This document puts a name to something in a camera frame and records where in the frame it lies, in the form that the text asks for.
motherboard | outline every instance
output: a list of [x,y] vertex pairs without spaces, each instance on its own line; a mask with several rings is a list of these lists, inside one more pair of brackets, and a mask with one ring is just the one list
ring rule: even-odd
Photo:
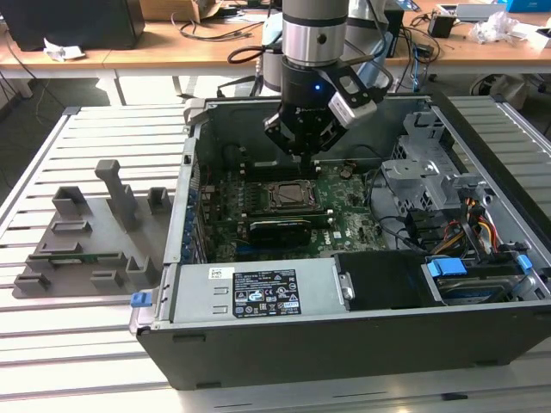
[[203,187],[209,262],[319,258],[387,247],[364,203],[364,174],[353,166],[322,165],[308,179],[273,176],[232,171]]

sticker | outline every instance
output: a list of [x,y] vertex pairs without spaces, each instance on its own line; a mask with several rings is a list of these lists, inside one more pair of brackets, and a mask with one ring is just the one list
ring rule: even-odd
[[224,280],[230,279],[233,277],[234,267],[223,267],[223,268],[209,268],[208,269],[208,279],[209,280]]
[[236,318],[300,314],[299,285],[293,269],[235,273],[232,276],[233,315]]

plastic bag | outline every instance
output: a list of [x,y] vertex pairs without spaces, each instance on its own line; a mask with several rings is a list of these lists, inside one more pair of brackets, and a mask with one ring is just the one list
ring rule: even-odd
[[487,22],[476,23],[469,35],[480,44],[498,40],[512,42],[511,32],[517,24],[518,20],[511,19],[507,12],[499,11],[488,17]]

white paper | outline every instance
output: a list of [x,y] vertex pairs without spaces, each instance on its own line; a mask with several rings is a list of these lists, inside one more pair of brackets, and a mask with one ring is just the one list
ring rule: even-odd
[[540,26],[528,23],[518,23],[511,31],[511,36],[525,39],[530,33],[534,33]]
[[58,46],[49,42],[46,38],[44,39],[44,46],[44,53],[58,62],[65,62],[66,60],[78,59],[86,56],[79,46]]
[[233,278],[234,272],[235,272],[234,267],[223,267],[223,268],[211,267],[208,269],[208,279],[209,280],[231,279]]

blue latch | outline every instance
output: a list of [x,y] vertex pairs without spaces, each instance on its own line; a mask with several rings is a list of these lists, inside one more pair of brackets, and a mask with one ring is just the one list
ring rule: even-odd
[[132,308],[151,307],[152,305],[151,293],[134,293],[130,298],[130,306]]
[[518,265],[523,269],[525,274],[528,274],[530,270],[532,269],[532,261],[528,258],[528,256],[522,254],[517,257]]
[[467,270],[460,258],[437,258],[427,265],[433,277],[466,275]]

